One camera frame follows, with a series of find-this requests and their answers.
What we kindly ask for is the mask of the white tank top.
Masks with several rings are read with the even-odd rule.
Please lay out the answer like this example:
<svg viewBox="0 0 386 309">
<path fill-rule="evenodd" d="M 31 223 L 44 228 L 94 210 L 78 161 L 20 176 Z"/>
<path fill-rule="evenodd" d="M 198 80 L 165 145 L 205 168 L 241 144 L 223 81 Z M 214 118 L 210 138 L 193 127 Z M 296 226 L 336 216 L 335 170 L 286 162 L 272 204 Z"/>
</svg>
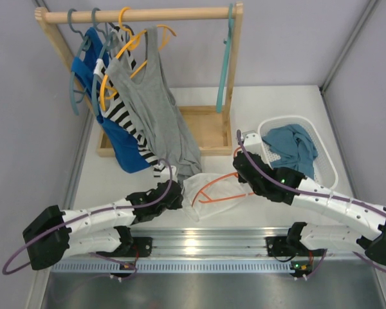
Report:
<svg viewBox="0 0 386 309">
<path fill-rule="evenodd" d="M 237 173 L 199 173 L 183 181 L 182 195 L 183 212 L 199 222 L 230 210 L 253 191 L 239 182 Z"/>
</svg>

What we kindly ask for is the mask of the orange plastic hanger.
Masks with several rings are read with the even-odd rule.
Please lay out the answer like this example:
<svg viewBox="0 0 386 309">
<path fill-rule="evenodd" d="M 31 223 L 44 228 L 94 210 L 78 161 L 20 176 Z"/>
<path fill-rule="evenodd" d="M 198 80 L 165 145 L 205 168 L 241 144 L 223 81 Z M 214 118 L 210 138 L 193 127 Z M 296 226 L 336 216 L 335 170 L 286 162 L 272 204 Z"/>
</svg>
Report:
<svg viewBox="0 0 386 309">
<path fill-rule="evenodd" d="M 202 173 L 198 176 L 199 178 L 194 181 L 194 185 L 197 185 L 198 188 L 190 190 L 195 192 L 190 202 L 191 207 L 197 207 L 199 204 L 231 202 L 254 195 L 248 185 L 239 183 L 237 172 L 228 174 Z"/>
</svg>

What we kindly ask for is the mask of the grey tank top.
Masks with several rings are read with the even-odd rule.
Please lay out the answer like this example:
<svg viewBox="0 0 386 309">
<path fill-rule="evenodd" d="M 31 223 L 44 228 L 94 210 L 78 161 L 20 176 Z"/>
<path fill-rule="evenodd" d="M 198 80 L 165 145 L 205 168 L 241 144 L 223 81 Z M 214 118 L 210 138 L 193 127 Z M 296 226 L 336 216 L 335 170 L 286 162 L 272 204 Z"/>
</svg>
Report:
<svg viewBox="0 0 386 309">
<path fill-rule="evenodd" d="M 130 114 L 136 130 L 143 133 L 152 153 L 178 169 L 179 180 L 202 172 L 201 152 L 182 117 L 165 79 L 158 30 L 146 29 L 144 68 L 134 77 L 123 58 L 113 58 L 106 69 L 113 87 Z"/>
</svg>

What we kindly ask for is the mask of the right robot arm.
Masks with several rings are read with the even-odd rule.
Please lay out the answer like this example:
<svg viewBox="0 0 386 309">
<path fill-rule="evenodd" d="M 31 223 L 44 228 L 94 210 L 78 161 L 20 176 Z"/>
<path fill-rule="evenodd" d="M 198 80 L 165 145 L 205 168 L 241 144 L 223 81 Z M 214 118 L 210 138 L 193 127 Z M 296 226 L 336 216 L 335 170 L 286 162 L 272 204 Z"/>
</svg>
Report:
<svg viewBox="0 0 386 309">
<path fill-rule="evenodd" d="M 386 206 L 340 196 L 298 171 L 271 168 L 257 154 L 240 152 L 233 166 L 239 181 L 256 195 L 337 221 L 336 226 L 294 223 L 286 240 L 294 255 L 321 249 L 353 251 L 386 266 Z"/>
</svg>

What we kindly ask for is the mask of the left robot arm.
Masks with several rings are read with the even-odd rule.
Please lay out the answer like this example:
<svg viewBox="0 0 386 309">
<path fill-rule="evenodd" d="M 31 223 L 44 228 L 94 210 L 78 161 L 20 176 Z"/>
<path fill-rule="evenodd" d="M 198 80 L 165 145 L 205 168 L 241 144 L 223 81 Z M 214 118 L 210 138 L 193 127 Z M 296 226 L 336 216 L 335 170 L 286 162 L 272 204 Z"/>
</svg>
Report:
<svg viewBox="0 0 386 309">
<path fill-rule="evenodd" d="M 132 225 L 178 210 L 182 201 L 179 183 L 168 180 L 154 189 L 89 209 L 68 211 L 49 206 L 23 231 L 30 265 L 33 270 L 43 270 L 62 259 L 88 253 L 124 257 L 134 245 Z"/>
</svg>

